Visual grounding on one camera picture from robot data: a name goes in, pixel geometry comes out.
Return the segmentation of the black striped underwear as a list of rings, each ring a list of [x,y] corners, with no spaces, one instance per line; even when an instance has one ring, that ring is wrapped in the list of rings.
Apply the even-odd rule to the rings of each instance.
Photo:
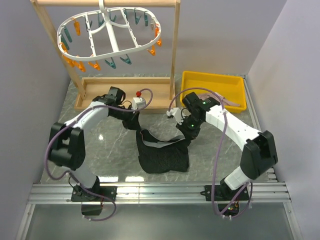
[[[191,143],[183,135],[160,140],[146,128],[135,132],[138,162],[148,174],[170,171],[186,173],[190,167],[188,147]]]

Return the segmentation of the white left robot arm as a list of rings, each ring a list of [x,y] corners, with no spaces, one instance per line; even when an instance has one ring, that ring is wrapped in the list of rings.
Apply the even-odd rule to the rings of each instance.
[[[108,93],[92,99],[89,106],[76,117],[64,123],[56,122],[50,129],[49,142],[44,155],[44,168],[53,180],[69,175],[76,185],[74,191],[86,201],[113,202],[111,193],[104,193],[97,175],[85,164],[86,135],[101,120],[113,117],[128,128],[139,110],[146,106],[142,92],[137,91],[129,107],[123,103],[126,93],[118,87],[110,87]]]

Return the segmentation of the orange clothes peg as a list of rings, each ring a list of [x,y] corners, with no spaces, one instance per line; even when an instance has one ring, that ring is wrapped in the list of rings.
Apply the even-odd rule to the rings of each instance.
[[[100,64],[98,63],[98,61],[88,61],[87,62],[92,68],[94,68],[95,70],[98,70],[100,71],[101,70],[101,67],[100,67]]]

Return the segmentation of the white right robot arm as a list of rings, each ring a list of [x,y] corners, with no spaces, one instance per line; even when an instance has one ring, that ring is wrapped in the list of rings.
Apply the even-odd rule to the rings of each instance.
[[[221,136],[229,137],[241,150],[239,166],[215,189],[216,200],[232,200],[245,184],[256,180],[278,163],[273,134],[267,130],[261,132],[231,114],[222,95],[212,91],[197,95],[192,91],[182,99],[182,103],[189,115],[183,114],[179,107],[169,107],[166,114],[175,119],[176,127],[187,140],[194,140],[202,123],[207,123],[221,130]]]

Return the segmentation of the white oval clip hanger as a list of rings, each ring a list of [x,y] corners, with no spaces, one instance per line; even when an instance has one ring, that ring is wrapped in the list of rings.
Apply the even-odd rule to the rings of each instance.
[[[156,16],[150,10],[143,7],[106,7],[103,2],[100,0],[99,9],[93,11],[82,12],[76,14],[68,19],[66,19],[57,29],[57,46],[61,54],[67,60],[73,60],[78,62],[92,62],[98,60],[106,60],[107,58],[122,57],[123,55],[128,57],[128,54],[139,52],[142,50],[147,50],[149,47],[154,47],[156,44],[161,45],[161,34],[162,27]],[[150,42],[146,44],[139,44],[137,38],[135,37],[133,30],[128,21],[127,11],[133,11],[135,14],[137,12],[142,12],[144,16],[145,25],[149,25],[149,20],[152,20],[154,23],[155,37]],[[78,19],[83,18],[85,20],[85,27],[88,33],[88,39],[90,41],[90,49],[92,54],[88,57],[71,55],[68,53],[69,45],[67,41],[72,42],[71,35],[67,29],[67,24],[73,22],[75,27],[76,34],[81,35],[80,25],[77,21]],[[128,30],[134,47],[120,50],[118,42],[115,36],[114,27]],[[99,33],[102,30],[106,30],[109,41],[111,44],[112,51],[104,54],[97,54],[95,49],[95,44],[93,37],[95,34]]]

